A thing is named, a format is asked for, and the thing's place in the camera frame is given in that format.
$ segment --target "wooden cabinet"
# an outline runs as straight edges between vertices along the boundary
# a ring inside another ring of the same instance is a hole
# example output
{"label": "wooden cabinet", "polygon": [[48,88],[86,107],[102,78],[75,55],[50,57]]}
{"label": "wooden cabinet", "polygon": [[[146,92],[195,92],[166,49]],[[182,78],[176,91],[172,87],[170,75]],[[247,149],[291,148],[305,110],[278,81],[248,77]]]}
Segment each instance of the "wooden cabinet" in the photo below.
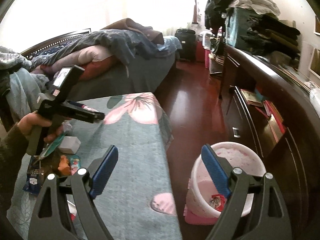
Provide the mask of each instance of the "wooden cabinet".
{"label": "wooden cabinet", "polygon": [[[287,127],[278,142],[265,129],[268,119],[244,100],[240,89],[262,87]],[[320,207],[320,119],[306,96],[271,65],[226,46],[220,86],[225,127],[230,141],[256,152],[276,178],[284,196],[294,239],[315,218]]]}

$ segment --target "wall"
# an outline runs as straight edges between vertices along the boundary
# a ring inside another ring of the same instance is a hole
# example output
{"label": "wall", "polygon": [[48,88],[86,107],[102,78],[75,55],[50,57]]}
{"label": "wall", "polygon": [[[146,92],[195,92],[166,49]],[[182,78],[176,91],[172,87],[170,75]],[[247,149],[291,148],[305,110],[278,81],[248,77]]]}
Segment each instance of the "wall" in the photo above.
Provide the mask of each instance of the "wall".
{"label": "wall", "polygon": [[[199,2],[200,13],[202,13],[202,23],[204,23],[204,9],[207,0],[197,0]],[[295,20],[296,27],[301,32],[301,41],[306,41],[314,47],[320,49],[320,36],[314,34],[315,14],[306,0],[273,0],[279,7],[280,20]]]}
{"label": "wall", "polygon": [[104,0],[15,0],[0,23],[0,45],[22,52],[61,34],[105,26]]}

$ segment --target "lit screen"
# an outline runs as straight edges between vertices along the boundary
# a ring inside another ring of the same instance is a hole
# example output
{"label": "lit screen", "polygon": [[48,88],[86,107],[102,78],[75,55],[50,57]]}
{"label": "lit screen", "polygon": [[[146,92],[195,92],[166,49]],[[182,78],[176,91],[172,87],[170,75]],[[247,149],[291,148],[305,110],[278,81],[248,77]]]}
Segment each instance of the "lit screen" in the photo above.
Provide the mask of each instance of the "lit screen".
{"label": "lit screen", "polygon": [[66,78],[66,76],[69,74],[71,68],[63,68],[62,70],[60,70],[57,78],[55,79],[53,85],[55,87],[60,87],[61,84],[63,83],[64,79]]}

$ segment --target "silver screw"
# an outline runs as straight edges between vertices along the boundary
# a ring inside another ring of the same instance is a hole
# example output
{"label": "silver screw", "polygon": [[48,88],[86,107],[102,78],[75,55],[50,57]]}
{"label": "silver screw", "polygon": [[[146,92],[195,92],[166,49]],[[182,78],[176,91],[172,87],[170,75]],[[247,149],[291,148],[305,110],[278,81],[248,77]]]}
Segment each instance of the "silver screw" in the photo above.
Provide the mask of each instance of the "silver screw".
{"label": "silver screw", "polygon": [[53,173],[50,173],[47,177],[48,180],[54,179],[55,175]]}
{"label": "silver screw", "polygon": [[242,169],[241,168],[238,168],[238,167],[235,167],[234,169],[233,169],[233,172],[235,173],[235,174],[241,174],[242,173]]}
{"label": "silver screw", "polygon": [[266,178],[267,179],[272,179],[273,178],[273,175],[269,172],[266,173]]}
{"label": "silver screw", "polygon": [[85,168],[81,168],[81,169],[79,169],[78,174],[84,175],[86,172],[87,172],[87,170]]}

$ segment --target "wooden floor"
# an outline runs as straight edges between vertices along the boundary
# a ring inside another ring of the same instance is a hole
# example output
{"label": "wooden floor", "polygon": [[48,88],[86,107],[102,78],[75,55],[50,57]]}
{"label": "wooden floor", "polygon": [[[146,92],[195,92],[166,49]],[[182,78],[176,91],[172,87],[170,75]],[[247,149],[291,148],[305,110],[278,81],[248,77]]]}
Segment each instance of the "wooden floor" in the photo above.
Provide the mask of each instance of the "wooden floor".
{"label": "wooden floor", "polygon": [[173,195],[184,240],[203,240],[212,226],[184,221],[188,180],[201,147],[226,140],[218,99],[220,81],[204,63],[177,62],[155,92],[170,118],[174,141],[167,151]]}

